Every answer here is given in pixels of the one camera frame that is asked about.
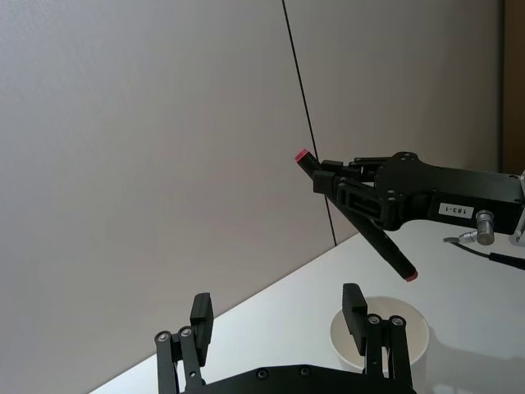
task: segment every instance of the white table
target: white table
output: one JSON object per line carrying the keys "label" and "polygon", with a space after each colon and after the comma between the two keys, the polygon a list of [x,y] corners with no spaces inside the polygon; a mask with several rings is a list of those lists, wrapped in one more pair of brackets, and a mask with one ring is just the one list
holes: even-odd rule
{"label": "white table", "polygon": [[[278,364],[340,369],[329,326],[341,307],[343,283],[355,282],[364,295],[405,300],[427,318],[428,393],[525,392],[525,271],[442,243],[463,231],[410,222],[391,233],[419,271],[410,283],[360,235],[350,238],[216,318],[203,378],[211,383]],[[505,236],[486,249],[525,257],[525,248]],[[93,392],[117,393],[158,394],[155,355]]]}

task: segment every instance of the red tip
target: red tip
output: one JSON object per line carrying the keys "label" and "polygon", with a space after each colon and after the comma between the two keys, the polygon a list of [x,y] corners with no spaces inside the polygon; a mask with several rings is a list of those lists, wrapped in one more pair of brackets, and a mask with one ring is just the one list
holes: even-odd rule
{"label": "red tip", "polygon": [[298,162],[301,158],[309,154],[309,151],[307,149],[301,150],[299,153],[297,153],[297,156],[295,156],[295,161]]}
{"label": "red tip", "polygon": [[418,277],[418,271],[416,271],[416,273],[414,275],[412,275],[411,277],[407,277],[405,280],[407,282],[411,282],[413,281],[416,277]]}

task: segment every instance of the white label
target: white label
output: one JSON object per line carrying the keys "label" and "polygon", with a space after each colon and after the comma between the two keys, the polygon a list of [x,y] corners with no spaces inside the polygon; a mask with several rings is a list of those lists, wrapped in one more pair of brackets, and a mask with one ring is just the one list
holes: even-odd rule
{"label": "white label", "polygon": [[474,213],[473,207],[465,207],[464,205],[456,204],[440,204],[440,214],[447,216],[455,216],[457,218],[472,219]]}

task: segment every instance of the white cup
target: white cup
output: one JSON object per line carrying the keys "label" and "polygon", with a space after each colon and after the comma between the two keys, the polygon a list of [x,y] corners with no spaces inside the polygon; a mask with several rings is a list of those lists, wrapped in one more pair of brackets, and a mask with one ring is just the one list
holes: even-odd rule
{"label": "white cup", "polygon": [[[412,305],[390,297],[366,297],[369,314],[378,314],[383,319],[397,314],[406,322],[407,343],[409,345],[410,367],[413,389],[424,394],[427,382],[427,349],[430,332],[425,318]],[[344,370],[361,373],[364,357],[358,353],[354,338],[346,326],[345,316],[340,310],[331,321],[330,340]],[[386,354],[383,354],[383,373],[388,375]]]}

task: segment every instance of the black cable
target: black cable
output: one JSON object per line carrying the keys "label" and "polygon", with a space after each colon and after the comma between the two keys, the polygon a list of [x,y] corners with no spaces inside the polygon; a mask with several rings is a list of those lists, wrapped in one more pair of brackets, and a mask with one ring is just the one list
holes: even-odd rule
{"label": "black cable", "polygon": [[490,261],[495,261],[497,263],[508,265],[510,267],[525,270],[525,259],[520,259],[519,257],[507,256],[506,254],[499,254],[499,253],[486,254],[486,253],[478,252],[477,250],[471,249],[465,245],[461,245],[457,242],[448,242],[448,243],[451,245],[457,246],[461,250],[465,250],[466,252],[475,254],[476,256],[480,256],[480,257],[489,259]]}
{"label": "black cable", "polygon": [[[312,121],[310,120],[310,111],[306,103],[306,95],[304,94],[303,78],[301,77],[301,71],[299,70],[299,61],[297,60],[297,53],[295,52],[294,37],[292,36],[292,30],[290,28],[290,20],[288,19],[288,11],[286,10],[285,0],[282,0],[282,10],[285,13],[286,28],[288,29],[288,36],[290,37],[290,45],[292,47],[292,53],[294,54],[295,70],[297,71],[297,79],[299,80],[299,87],[301,88],[301,95],[303,96],[304,112],[306,113],[306,120],[308,121],[308,128],[310,130],[310,137],[312,138],[313,154],[315,159],[319,161],[319,155],[317,154],[317,145],[315,138],[313,137]],[[337,246],[336,231],[334,230],[334,222],[331,220],[330,205],[328,205],[328,198],[325,196],[326,211],[328,212],[328,220],[330,221],[331,236],[334,240],[334,246]]]}

